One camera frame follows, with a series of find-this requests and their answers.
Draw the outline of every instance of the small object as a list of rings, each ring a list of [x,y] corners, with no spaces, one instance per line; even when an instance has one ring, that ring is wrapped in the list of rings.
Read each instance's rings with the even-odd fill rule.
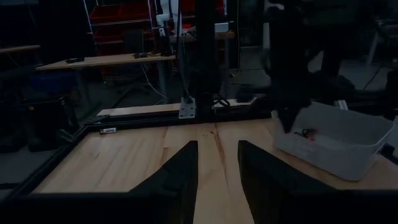
[[[78,58],[70,58],[70,59],[66,59],[65,62],[66,63],[76,63],[76,62],[84,62],[85,58],[84,57],[78,57]]]
[[[104,128],[99,131],[100,134],[112,134],[116,133],[117,129],[116,128]]]
[[[309,137],[309,136],[313,136],[316,132],[317,132],[317,130],[315,128],[307,128],[307,129],[303,129],[302,134],[305,137]]]
[[[302,133],[298,132],[298,131],[293,132],[293,134],[296,134],[298,136],[301,136],[301,137],[305,138],[305,136]]]
[[[144,57],[148,57],[148,54],[147,54],[147,53],[135,53],[135,54],[134,54],[134,58],[135,58],[135,59],[137,59],[137,58],[144,58]]]

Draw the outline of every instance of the metal bracket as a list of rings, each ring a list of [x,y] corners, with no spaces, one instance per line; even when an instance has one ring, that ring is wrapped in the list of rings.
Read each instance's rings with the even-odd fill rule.
[[[347,102],[345,100],[335,101],[335,106],[337,106],[341,110],[348,110]]]
[[[184,97],[181,97],[180,113],[178,117],[180,119],[191,119],[196,116],[196,101],[191,97],[191,102],[187,103]]]

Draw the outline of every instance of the metal plate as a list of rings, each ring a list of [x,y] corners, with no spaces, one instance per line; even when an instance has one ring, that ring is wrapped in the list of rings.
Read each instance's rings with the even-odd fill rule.
[[[180,112],[178,114],[178,117],[180,119],[191,119],[196,116],[196,104],[195,104],[195,99],[191,98],[192,102],[187,103],[183,97],[181,97],[181,106],[180,106]]]

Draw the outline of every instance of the white plastic bin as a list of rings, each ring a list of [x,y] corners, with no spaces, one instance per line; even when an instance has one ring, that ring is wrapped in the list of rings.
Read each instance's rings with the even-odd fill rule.
[[[345,180],[361,180],[386,143],[394,123],[377,116],[313,102],[285,134],[277,116],[274,146]],[[293,134],[315,128],[315,140]]]

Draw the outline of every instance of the wooden table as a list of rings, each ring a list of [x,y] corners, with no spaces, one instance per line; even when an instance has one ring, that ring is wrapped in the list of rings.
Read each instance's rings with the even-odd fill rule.
[[[36,49],[39,49],[39,48],[40,48],[40,45],[26,45],[26,46],[17,46],[17,47],[5,47],[5,48],[0,48],[0,54],[21,52],[21,51],[26,51],[26,50],[36,50]]]
[[[83,62],[76,63],[66,63],[65,60],[60,62],[55,62],[49,65],[44,65],[37,67],[37,71],[49,71],[49,70],[60,70],[60,69],[75,69],[80,70],[82,68],[87,67],[101,67],[101,66],[115,66],[115,65],[125,65],[132,63],[157,63],[158,71],[159,71],[159,82],[160,89],[162,90],[162,94],[167,96],[166,90],[166,80],[164,73],[164,61],[167,60],[175,60],[175,56],[156,56],[156,57],[145,57],[145,58],[134,58],[134,54],[120,54],[120,55],[109,55],[109,56],[98,56],[98,57],[85,57]],[[76,76],[79,91],[83,97],[83,104],[89,105],[91,110],[97,108],[100,104],[94,105],[91,101],[90,93],[88,91],[88,87],[86,83],[81,79],[80,75]]]
[[[98,57],[85,57],[84,62],[66,63],[66,61],[55,62],[49,65],[37,67],[38,71],[46,70],[59,70],[59,69],[80,69],[86,67],[100,67],[110,65],[125,65],[131,63],[145,63],[145,62],[161,62],[165,60],[175,60],[175,56],[157,56],[157,57],[146,57],[146,58],[134,58],[133,54],[120,54],[120,55],[109,55],[109,56],[98,56]]]
[[[176,110],[178,104],[104,110],[122,115]],[[398,168],[378,156],[359,182],[348,182],[272,146],[271,119],[90,133],[35,192],[125,192],[153,174],[190,140],[199,145],[194,223],[254,223],[241,185],[238,141],[248,140],[337,189],[398,189]]]

